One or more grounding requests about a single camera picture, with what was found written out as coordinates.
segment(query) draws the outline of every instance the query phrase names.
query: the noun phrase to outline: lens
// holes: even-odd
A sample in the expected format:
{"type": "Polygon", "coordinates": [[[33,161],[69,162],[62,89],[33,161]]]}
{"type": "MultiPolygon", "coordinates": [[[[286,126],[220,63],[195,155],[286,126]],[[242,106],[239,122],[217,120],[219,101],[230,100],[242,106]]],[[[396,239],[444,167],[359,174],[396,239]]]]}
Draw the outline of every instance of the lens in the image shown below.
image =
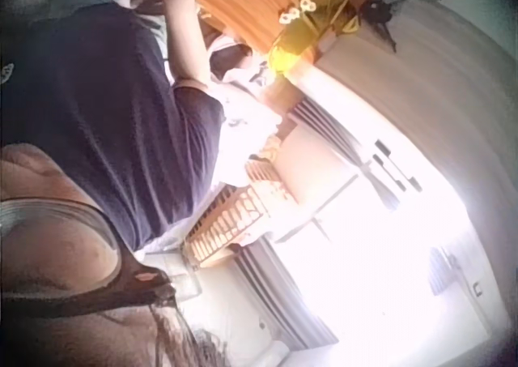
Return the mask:
{"type": "Polygon", "coordinates": [[[80,203],[16,199],[0,205],[2,290],[68,297],[117,276],[121,255],[103,215],[80,203]]]}

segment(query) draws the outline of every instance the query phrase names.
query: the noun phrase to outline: striped curtain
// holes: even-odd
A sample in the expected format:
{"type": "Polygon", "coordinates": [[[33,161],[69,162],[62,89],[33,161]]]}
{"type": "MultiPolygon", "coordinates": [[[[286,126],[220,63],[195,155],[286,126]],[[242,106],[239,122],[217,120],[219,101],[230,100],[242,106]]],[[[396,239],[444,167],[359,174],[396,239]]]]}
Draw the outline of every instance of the striped curtain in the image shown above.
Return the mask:
{"type": "Polygon", "coordinates": [[[370,181],[387,209],[390,211],[397,209],[399,200],[396,195],[369,168],[368,161],[372,159],[372,155],[368,155],[358,140],[325,109],[304,97],[289,116],[297,124],[306,126],[319,135],[345,160],[358,167],[370,181]]]}
{"type": "Polygon", "coordinates": [[[281,328],[282,340],[290,350],[338,342],[333,332],[305,305],[295,281],[264,236],[235,249],[238,268],[281,328]]]}

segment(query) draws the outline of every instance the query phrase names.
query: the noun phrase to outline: navy t-shirt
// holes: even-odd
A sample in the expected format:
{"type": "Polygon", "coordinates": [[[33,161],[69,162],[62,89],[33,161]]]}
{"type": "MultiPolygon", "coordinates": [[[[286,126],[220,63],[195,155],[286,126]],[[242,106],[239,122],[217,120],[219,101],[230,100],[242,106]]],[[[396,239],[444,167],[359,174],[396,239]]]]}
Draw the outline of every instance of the navy t-shirt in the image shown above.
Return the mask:
{"type": "Polygon", "coordinates": [[[191,216],[210,187],[222,105],[195,88],[171,89],[155,38],[131,11],[84,8],[10,42],[3,146],[45,151],[134,250],[191,216]]]}

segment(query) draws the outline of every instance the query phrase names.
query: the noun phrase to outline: flower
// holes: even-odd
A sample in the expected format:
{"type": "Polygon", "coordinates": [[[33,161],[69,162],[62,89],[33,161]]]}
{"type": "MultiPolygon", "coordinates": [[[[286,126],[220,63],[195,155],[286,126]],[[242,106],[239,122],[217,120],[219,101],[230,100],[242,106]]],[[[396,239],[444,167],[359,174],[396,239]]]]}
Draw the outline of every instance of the flower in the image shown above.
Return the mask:
{"type": "Polygon", "coordinates": [[[288,14],[291,16],[291,21],[298,19],[300,17],[299,8],[295,8],[294,6],[292,6],[289,9],[288,14]]]}
{"type": "Polygon", "coordinates": [[[278,22],[280,24],[289,24],[291,23],[291,15],[289,13],[283,13],[279,18],[278,22]]]}
{"type": "Polygon", "coordinates": [[[300,9],[302,9],[302,12],[314,12],[316,4],[311,0],[300,0],[300,9]]]}

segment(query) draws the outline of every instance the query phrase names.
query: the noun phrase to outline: man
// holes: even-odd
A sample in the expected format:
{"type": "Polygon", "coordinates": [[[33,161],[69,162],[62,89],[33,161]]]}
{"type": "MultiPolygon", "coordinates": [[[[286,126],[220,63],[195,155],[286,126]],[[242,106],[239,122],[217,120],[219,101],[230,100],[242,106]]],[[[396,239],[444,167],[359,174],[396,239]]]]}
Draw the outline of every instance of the man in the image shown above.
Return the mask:
{"type": "Polygon", "coordinates": [[[172,88],[140,19],[95,3],[3,45],[2,145],[46,153],[138,250],[208,190],[223,111],[194,0],[164,0],[172,88]]]}
{"type": "MultiPolygon", "coordinates": [[[[41,207],[0,212],[2,299],[45,301],[56,285],[88,290],[117,267],[117,256],[76,213],[104,213],[137,250],[192,214],[218,152],[223,112],[206,94],[194,0],[163,0],[172,87],[155,38],[132,11],[111,0],[49,1],[37,7],[45,19],[2,36],[2,207],[41,207]]],[[[226,364],[214,347],[187,341],[173,316],[123,306],[77,317],[2,316],[2,362],[153,365],[164,348],[170,365],[226,364]]]]}

